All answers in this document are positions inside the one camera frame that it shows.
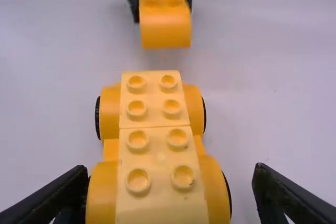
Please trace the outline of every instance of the white surface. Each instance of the white surface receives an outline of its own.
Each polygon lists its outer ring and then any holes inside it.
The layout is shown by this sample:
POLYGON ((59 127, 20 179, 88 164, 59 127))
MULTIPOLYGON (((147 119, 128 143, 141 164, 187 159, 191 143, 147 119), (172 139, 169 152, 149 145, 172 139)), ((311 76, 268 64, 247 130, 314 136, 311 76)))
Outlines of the white surface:
POLYGON ((336 1, 193 3, 185 55, 144 52, 126 0, 0 0, 0 210, 101 160, 96 97, 138 69, 178 69, 200 87, 233 224, 259 223, 256 162, 336 205, 336 1))

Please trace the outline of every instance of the toy vehicle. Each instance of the toy vehicle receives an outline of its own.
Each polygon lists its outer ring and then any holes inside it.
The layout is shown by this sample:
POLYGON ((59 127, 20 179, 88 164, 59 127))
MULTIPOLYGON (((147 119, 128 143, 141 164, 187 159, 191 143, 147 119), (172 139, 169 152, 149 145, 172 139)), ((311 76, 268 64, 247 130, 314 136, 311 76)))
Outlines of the toy vehicle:
POLYGON ((228 183, 205 153, 205 126, 201 93, 178 71, 126 72, 103 88, 104 161, 91 175, 86 223, 230 223, 228 183))
POLYGON ((128 0, 145 49, 191 45, 192 0, 128 0))

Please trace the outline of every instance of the curved yellow brick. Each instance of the curved yellow brick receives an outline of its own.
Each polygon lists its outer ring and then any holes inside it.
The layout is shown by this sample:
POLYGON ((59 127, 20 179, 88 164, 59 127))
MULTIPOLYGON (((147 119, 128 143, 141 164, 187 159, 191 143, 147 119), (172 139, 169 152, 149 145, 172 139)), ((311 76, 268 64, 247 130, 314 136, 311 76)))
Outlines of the curved yellow brick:
POLYGON ((120 85, 104 87, 100 93, 99 129, 102 142, 119 137, 120 85))
POLYGON ((86 224, 114 224, 117 197, 117 162, 98 163, 87 196, 86 224))
POLYGON ((190 84, 183 84, 183 90, 193 134, 202 137, 204 130, 204 110, 201 92, 197 86, 190 84))
POLYGON ((228 190, 218 162, 211 156, 198 158, 208 206, 209 224, 230 223, 228 190))
POLYGON ((190 47, 192 22, 186 0, 139 0, 139 18, 143 48, 190 47))

